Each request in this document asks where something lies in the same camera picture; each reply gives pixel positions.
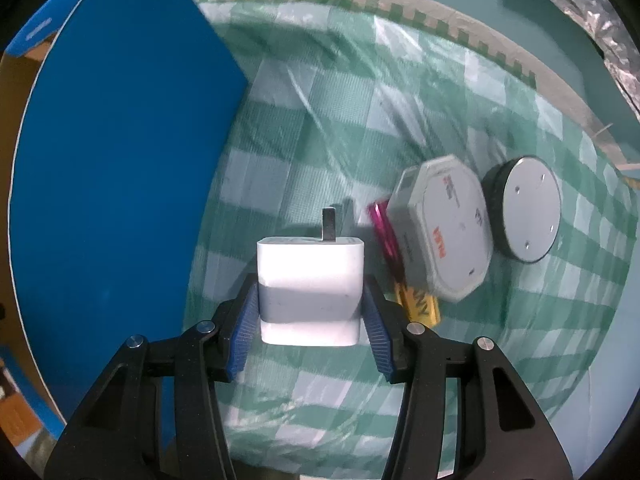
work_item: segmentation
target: blue gripper pad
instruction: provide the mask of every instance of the blue gripper pad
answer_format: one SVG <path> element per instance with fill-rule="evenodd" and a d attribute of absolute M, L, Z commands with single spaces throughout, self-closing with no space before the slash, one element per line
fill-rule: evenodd
<path fill-rule="evenodd" d="M 392 374 L 396 371 L 391 355 L 391 339 L 382 323 L 373 293 L 367 283 L 362 291 L 362 320 L 367 329 L 376 367 L 387 381 L 391 381 Z"/>
<path fill-rule="evenodd" d="M 253 282 L 249 288 L 242 311 L 238 316 L 236 328 L 229 342 L 229 359 L 226 364 L 226 373 L 230 380 L 235 380 L 236 375 L 244 370 L 244 364 L 251 348 L 258 327 L 258 282 Z"/>

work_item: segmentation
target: silver rivet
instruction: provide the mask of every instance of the silver rivet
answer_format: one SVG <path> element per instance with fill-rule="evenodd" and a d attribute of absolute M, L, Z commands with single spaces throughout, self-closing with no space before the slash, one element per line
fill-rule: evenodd
<path fill-rule="evenodd" d="M 424 325 L 422 323 L 418 323 L 415 321 L 412 323 L 409 323 L 406 326 L 406 329 L 414 335 L 424 334 L 424 330 L 425 330 Z"/>
<path fill-rule="evenodd" d="M 481 337 L 480 339 L 478 339 L 478 346 L 482 350 L 493 350 L 494 342 L 491 341 L 488 337 Z"/>
<path fill-rule="evenodd" d="M 131 337 L 127 338 L 127 346 L 129 348 L 138 348 L 144 341 L 145 338 L 143 338 L 141 335 L 132 335 Z"/>
<path fill-rule="evenodd" d="M 200 332 L 201 334 L 208 334 L 209 332 L 213 332 L 213 329 L 216 327 L 216 325 L 213 323 L 213 321 L 201 321 L 196 325 L 196 330 L 198 332 Z"/>

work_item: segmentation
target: white power adapter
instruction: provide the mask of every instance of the white power adapter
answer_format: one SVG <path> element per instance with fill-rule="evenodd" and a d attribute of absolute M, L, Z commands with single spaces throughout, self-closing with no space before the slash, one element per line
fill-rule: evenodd
<path fill-rule="evenodd" d="M 260 332 L 265 343 L 358 342 L 364 243 L 336 238 L 335 210 L 328 209 L 322 212 L 322 239 L 270 237 L 258 242 Z"/>

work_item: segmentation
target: green checkered tablecloth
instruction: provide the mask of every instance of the green checkered tablecloth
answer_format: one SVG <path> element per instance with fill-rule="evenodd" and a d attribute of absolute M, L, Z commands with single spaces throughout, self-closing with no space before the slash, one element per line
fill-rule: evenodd
<path fill-rule="evenodd" d="M 454 153 L 479 176 L 535 154 L 555 172 L 562 221 L 534 265 L 494 254 L 486 280 L 442 303 L 437 332 L 493 338 L 548 416 L 589 367 L 616 311 L 635 243 L 635 195 L 588 136 L 482 52 L 340 0 L 196 0 L 252 82 L 213 180 L 191 270 L 185 327 L 210 317 L 255 269 L 255 244 L 319 235 L 336 205 L 342 235 L 390 292 L 366 205 L 401 171 Z M 364 329 L 350 348 L 270 346 L 257 337 L 218 397 L 232 454 L 326 478 L 380 478 L 402 397 L 376 370 Z M 447 393 L 441 469 L 451 468 Z"/>

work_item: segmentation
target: circular lid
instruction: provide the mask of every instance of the circular lid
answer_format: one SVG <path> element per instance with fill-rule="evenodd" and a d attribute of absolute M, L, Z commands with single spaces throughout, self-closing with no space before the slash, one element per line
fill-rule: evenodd
<path fill-rule="evenodd" d="M 544 162 L 524 156 L 509 172 L 503 193 L 507 243 L 517 259 L 534 263 L 549 252 L 558 234 L 558 181 Z"/>

